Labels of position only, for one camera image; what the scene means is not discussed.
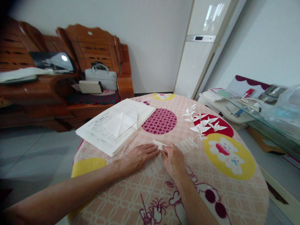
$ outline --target control panel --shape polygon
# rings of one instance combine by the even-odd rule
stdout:
[[[187,35],[186,41],[193,42],[214,42],[216,35]]]

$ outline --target hand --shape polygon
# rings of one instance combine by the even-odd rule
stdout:
[[[167,152],[166,154],[164,151],[160,151],[163,163],[173,180],[181,175],[185,175],[183,153],[174,144],[171,144],[170,147],[162,146],[162,148]]]
[[[143,144],[131,149],[122,159],[120,159],[119,171],[123,176],[128,176],[141,168],[150,159],[159,154],[158,146],[154,144]]]

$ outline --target plastic bag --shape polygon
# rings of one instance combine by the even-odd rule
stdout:
[[[289,87],[275,106],[262,115],[276,128],[300,140],[300,85]]]

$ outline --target round table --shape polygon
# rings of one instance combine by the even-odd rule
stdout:
[[[125,147],[109,157],[83,141],[74,159],[72,176],[100,168],[131,148],[153,140],[176,146],[184,153],[186,171],[199,195],[220,224],[264,224],[269,196],[260,168],[235,130],[208,107],[174,94],[148,94],[132,98],[156,111]],[[187,106],[196,104],[194,116],[222,127],[211,127],[201,140],[188,122]],[[69,215],[71,224],[187,224],[180,194],[166,172],[161,155],[141,171],[99,192]]]

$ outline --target white paper crane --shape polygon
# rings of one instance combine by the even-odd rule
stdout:
[[[201,126],[205,127],[209,123],[209,120],[201,120]]]
[[[199,115],[196,115],[194,118],[194,121],[197,121],[197,120],[201,120],[203,117],[207,116],[208,114],[204,114],[204,115],[201,115],[201,112],[199,111]]]
[[[207,120],[208,120],[209,123],[213,123],[213,122],[215,122],[217,119],[218,119],[218,117],[212,118],[212,119],[210,119],[210,118],[208,117]]]
[[[167,153],[167,152],[163,149],[163,145],[164,145],[164,146],[167,146],[166,144],[161,143],[161,142],[158,142],[158,141],[155,141],[155,140],[153,140],[153,143],[156,144],[156,145],[158,146],[157,149],[163,150],[165,153]]]
[[[201,139],[201,141],[203,141],[204,139],[207,139],[207,137],[204,134],[202,134],[202,133],[205,132],[205,131],[207,131],[207,130],[209,130],[210,127],[203,127],[201,125],[201,123],[199,123],[195,127],[190,127],[190,129],[192,131],[197,132],[199,134],[199,138]]]
[[[220,126],[220,125],[219,125],[219,121],[216,122],[215,125],[212,125],[211,123],[209,123],[209,125],[213,128],[213,131],[214,131],[214,132],[216,132],[216,131],[218,131],[218,130],[223,130],[223,129],[227,128],[227,127]]]
[[[188,122],[191,122],[191,123],[194,122],[193,114],[196,112],[196,111],[194,111],[195,106],[196,106],[196,104],[192,105],[191,108],[188,107],[187,110],[186,110],[187,113],[182,115],[182,116],[188,117],[188,119],[185,119],[185,121],[188,121]]]

